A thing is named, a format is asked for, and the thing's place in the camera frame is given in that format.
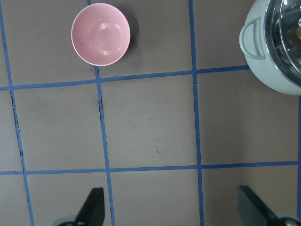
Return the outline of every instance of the pot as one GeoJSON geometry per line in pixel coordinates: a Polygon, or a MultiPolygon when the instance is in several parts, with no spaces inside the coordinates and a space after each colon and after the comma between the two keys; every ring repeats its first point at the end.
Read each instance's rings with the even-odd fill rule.
{"type": "Polygon", "coordinates": [[[301,95],[301,0],[256,0],[239,36],[256,77],[281,93],[301,95]]]}

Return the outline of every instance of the grid square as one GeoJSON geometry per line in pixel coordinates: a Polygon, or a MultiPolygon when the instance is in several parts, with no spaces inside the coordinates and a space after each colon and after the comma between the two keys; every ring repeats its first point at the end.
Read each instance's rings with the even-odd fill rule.
{"type": "Polygon", "coordinates": [[[0,171],[22,170],[9,91],[0,92],[0,171]]]}
{"type": "Polygon", "coordinates": [[[85,6],[85,0],[2,1],[14,84],[95,78],[93,66],[76,54],[70,36],[72,22],[85,6]]]}
{"type": "Polygon", "coordinates": [[[104,189],[103,226],[111,225],[105,173],[29,175],[28,183],[35,225],[56,226],[66,221],[74,221],[94,187],[104,189]]]}
{"type": "Polygon", "coordinates": [[[250,70],[201,74],[198,93],[203,164],[298,160],[297,96],[250,70]]]}
{"type": "Polygon", "coordinates": [[[30,226],[22,175],[0,176],[1,225],[30,226]]]}
{"type": "Polygon", "coordinates": [[[199,226],[197,170],[111,173],[116,225],[199,226]]]}
{"type": "Polygon", "coordinates": [[[254,0],[194,0],[197,68],[246,65],[238,37],[254,0]]]}
{"type": "Polygon", "coordinates": [[[105,168],[95,84],[15,91],[27,170],[105,168]]]}
{"type": "Polygon", "coordinates": [[[8,72],[5,63],[2,34],[0,32],[0,87],[1,86],[8,86],[8,72]]]}
{"type": "Polygon", "coordinates": [[[192,76],[105,82],[111,167],[194,165],[192,76]]]}
{"type": "Polygon", "coordinates": [[[250,186],[275,213],[296,216],[297,166],[203,170],[206,226],[241,225],[237,215],[237,187],[250,186]]]}
{"type": "Polygon", "coordinates": [[[131,29],[127,53],[118,62],[102,67],[102,77],[191,70],[188,1],[93,1],[96,2],[120,9],[131,29]]]}

